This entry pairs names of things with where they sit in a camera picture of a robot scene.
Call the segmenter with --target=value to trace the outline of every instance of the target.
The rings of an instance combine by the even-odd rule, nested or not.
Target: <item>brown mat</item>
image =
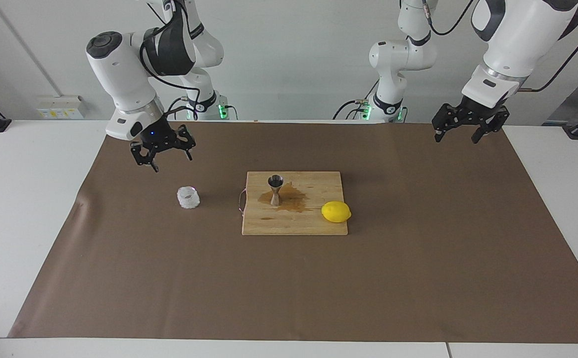
[[[159,174],[105,139],[10,337],[578,343],[578,263],[503,133],[188,127]],[[242,236],[248,171],[340,171],[349,235]]]

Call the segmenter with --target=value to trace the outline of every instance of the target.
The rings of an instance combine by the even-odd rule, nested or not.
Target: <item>metal jigger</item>
[[[279,175],[271,175],[269,177],[269,186],[271,191],[273,191],[273,197],[271,197],[271,206],[280,206],[282,199],[280,199],[280,188],[284,185],[284,179]]]

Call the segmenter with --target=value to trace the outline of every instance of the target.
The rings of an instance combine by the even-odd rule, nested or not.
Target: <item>liquid spill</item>
[[[276,211],[287,210],[296,213],[312,211],[311,209],[307,209],[307,199],[309,198],[305,193],[297,190],[297,188],[293,186],[293,182],[284,184],[280,189],[280,199],[282,199],[282,202],[277,208],[271,206],[271,197],[273,197],[273,192],[269,190],[260,195],[258,201],[267,204],[270,208],[276,209]],[[273,218],[263,218],[263,220],[273,220]]]

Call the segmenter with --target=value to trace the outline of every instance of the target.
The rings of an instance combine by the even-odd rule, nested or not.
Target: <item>lemon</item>
[[[350,219],[350,208],[345,202],[329,201],[322,206],[322,216],[330,222],[345,222]]]

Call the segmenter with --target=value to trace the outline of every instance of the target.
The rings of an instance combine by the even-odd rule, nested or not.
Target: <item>electrical box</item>
[[[44,119],[83,119],[84,105],[77,95],[38,97],[37,112]]]

